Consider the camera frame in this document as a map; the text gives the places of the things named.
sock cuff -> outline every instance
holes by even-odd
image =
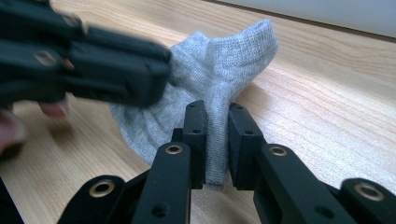
[[[259,63],[265,68],[275,57],[277,46],[271,22],[265,20],[236,35],[211,39],[206,54],[210,55],[208,60],[215,66],[241,67]]]
[[[209,41],[210,39],[203,33],[195,32],[187,39],[177,45],[174,45],[171,50],[172,52],[175,52],[174,54],[176,56],[183,57],[183,55],[189,55],[193,56],[195,60],[202,62],[205,59],[205,49]]]

wooden table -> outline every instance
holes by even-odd
[[[367,35],[210,1],[71,1],[53,7],[85,22],[171,47],[195,31],[237,33],[272,20],[279,52],[238,97],[268,142],[292,148],[322,181],[371,179],[396,193],[396,44]],[[123,142],[107,104],[69,97],[65,120],[18,103],[29,140],[0,175],[26,223],[54,223],[86,181],[129,180],[149,167]],[[257,223],[251,192],[193,192],[191,223]]]

black mechanical claw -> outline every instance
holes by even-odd
[[[150,170],[126,184],[116,176],[87,182],[60,223],[189,223],[191,189],[205,183],[205,128],[204,102],[189,104],[184,127],[174,129],[172,141],[158,149]],[[340,190],[320,182],[291,149],[267,144],[241,105],[230,106],[229,135],[233,185],[254,190],[262,223],[396,220],[396,196],[390,191],[360,178],[344,181]]]
[[[0,105],[53,102],[66,92],[148,106],[163,95],[171,53],[143,39],[55,13],[46,2],[0,0]]]

